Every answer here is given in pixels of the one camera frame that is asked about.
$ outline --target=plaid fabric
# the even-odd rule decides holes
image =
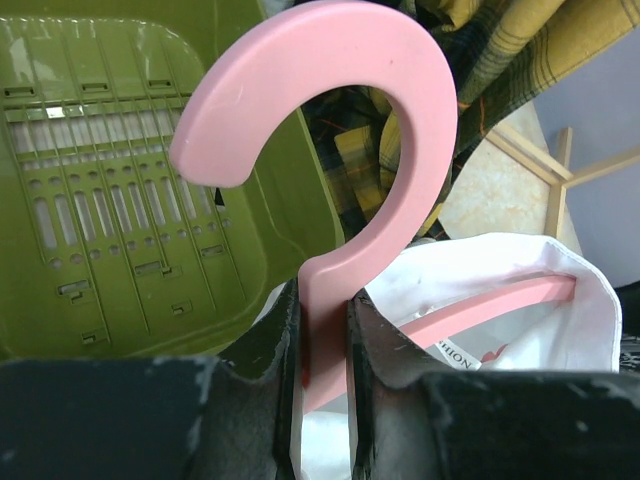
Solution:
[[[452,169],[418,232],[436,221],[453,182],[484,135],[509,113],[630,32],[640,0],[380,0],[414,17],[445,53],[458,93]],[[400,158],[400,133],[381,92],[342,88],[303,106],[347,238],[384,202]]]

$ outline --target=wooden stick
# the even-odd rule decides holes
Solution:
[[[535,161],[531,160],[527,155],[522,153],[518,148],[514,147],[511,143],[504,140],[500,135],[495,132],[495,129],[491,130],[486,139],[489,140],[493,145],[498,147],[504,153],[509,155],[515,161],[517,161],[524,168],[529,170],[534,175],[538,176],[541,180],[548,183],[549,185],[555,185],[558,183],[558,179],[552,173],[546,171],[540,165],[538,165]]]
[[[571,144],[573,143],[573,128],[567,127],[558,133],[558,162],[564,168],[569,168],[571,161]]]
[[[569,180],[573,177],[573,174],[563,164],[559,163],[547,152],[541,150],[508,125],[498,125],[493,129],[493,131],[502,137],[503,140],[520,150],[523,154],[538,161],[543,166],[558,174],[561,178]]]
[[[569,168],[571,159],[571,143],[573,129],[567,127],[558,135],[558,162]],[[547,203],[547,217],[544,224],[544,234],[558,238],[564,225],[564,207],[567,200],[567,188],[564,182],[549,187],[549,201]]]
[[[565,186],[567,188],[575,187],[576,185],[581,185],[604,175],[622,170],[637,162],[640,162],[640,146],[613,155],[588,167],[581,168],[573,174],[572,179],[565,182]]]
[[[547,218],[544,224],[544,234],[558,238],[564,224],[564,206],[567,199],[567,188],[562,184],[549,187],[549,202],[547,203]]]

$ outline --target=plastic basket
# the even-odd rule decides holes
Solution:
[[[168,164],[190,93],[261,18],[235,0],[0,6],[0,358],[215,352],[342,242],[299,112],[241,188]]]

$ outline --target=clothing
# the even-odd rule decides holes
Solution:
[[[434,238],[446,238],[436,222],[439,206],[484,135],[640,22],[640,0],[376,3],[423,25],[444,51],[456,83],[460,117],[452,168],[418,232]],[[348,239],[373,218],[395,178],[400,156],[395,115],[381,92],[359,86],[322,94],[303,111]]]
[[[447,242],[421,239],[365,289],[380,314],[400,327],[426,313],[540,272],[575,277],[573,299],[508,312],[452,335],[447,345],[455,345],[456,353],[464,351],[481,360],[478,366],[482,369],[617,371],[621,331],[618,298],[602,272],[551,237],[489,233]],[[256,322],[269,312],[284,286],[269,295]],[[437,346],[426,351],[456,366],[447,362]],[[464,364],[456,368],[460,367],[469,369]],[[304,416],[301,453],[306,478],[350,478],[347,411],[343,395]]]

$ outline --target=pink plastic hook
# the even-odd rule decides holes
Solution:
[[[536,303],[569,301],[576,279],[564,275],[520,280],[454,303],[403,325],[400,330],[423,348],[505,313]]]
[[[206,74],[176,129],[170,157],[187,180],[242,184],[276,127],[327,90],[371,85],[398,116],[402,154],[371,223],[299,272],[311,381],[305,410],[346,389],[346,302],[405,248],[429,214],[451,161],[456,94],[446,59],[409,17],[367,2],[315,1],[261,23]]]

